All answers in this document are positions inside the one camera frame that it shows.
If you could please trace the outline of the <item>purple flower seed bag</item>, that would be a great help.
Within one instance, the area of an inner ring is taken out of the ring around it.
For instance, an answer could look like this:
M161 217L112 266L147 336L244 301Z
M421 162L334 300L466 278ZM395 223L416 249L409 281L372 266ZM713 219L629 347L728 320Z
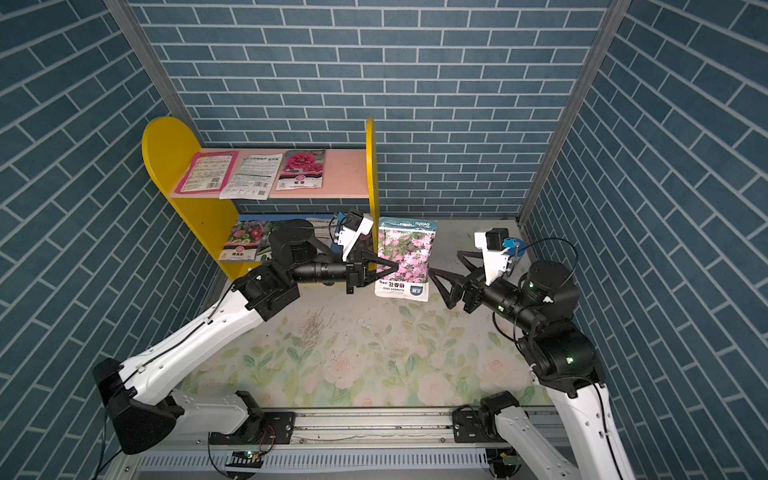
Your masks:
M397 263L398 269L376 282L378 297L428 301L428 263L437 227L436 221L380 218L378 256Z

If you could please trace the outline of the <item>red peony seed bag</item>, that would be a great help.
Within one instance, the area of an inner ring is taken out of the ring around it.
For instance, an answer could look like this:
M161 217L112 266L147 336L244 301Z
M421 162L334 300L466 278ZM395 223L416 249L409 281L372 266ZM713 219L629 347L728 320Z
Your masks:
M275 189L288 191L323 186L325 149L289 150L284 155Z

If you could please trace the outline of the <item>white text gourd seed bag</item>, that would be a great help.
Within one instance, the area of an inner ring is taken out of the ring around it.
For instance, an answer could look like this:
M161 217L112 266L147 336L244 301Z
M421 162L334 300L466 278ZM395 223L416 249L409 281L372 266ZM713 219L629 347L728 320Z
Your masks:
M234 171L219 198L266 200L277 177L283 154L249 155Z

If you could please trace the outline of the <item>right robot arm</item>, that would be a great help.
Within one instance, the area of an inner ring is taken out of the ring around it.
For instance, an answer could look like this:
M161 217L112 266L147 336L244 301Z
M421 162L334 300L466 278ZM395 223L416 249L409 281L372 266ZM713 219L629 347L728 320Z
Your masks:
M573 323L579 290L563 264L537 260L517 283L504 277L507 254L458 252L468 274L432 268L430 279L448 308L489 308L513 326L514 343L552 400L575 456L568 461L529 420L509 392L480 402L483 430L510 445L539 479L631 479L634 472L616 427L602 364L592 341Z

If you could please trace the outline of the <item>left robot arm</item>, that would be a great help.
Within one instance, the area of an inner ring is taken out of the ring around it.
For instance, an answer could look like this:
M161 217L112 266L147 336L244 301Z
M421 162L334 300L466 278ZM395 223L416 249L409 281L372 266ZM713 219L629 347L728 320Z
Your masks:
M92 371L122 452L145 452L167 438L206 434L217 445L252 444L268 435L262 408L243 390L193 397L175 387L231 341L270 320L300 297L302 283L343 283L347 293L397 272L397 262L365 246L373 221L349 213L334 225L334 252L301 219L283 221L268 239L270 260L235 279L219 302L178 331L124 361Z

